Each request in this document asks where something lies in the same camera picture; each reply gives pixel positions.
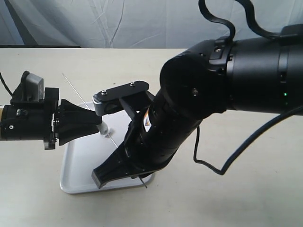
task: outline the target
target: white table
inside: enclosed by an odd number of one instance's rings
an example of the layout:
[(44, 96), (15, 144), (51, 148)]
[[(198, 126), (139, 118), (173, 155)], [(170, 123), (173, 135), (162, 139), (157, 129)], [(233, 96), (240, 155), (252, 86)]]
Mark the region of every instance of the white table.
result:
[[(160, 87), (166, 60), (181, 50), (0, 49), (0, 71), (14, 90), (23, 71), (59, 87), (81, 103), (64, 73), (87, 101), (97, 91), (145, 80)], [(0, 86), (0, 104), (10, 97)], [(202, 122), (199, 158), (221, 167), (273, 114), (228, 111)], [(148, 189), (70, 195), (59, 187), (64, 147), (41, 141), (0, 142), (0, 226), (303, 226), (303, 118), (293, 117), (258, 139), (218, 176), (192, 160), (195, 133)]]

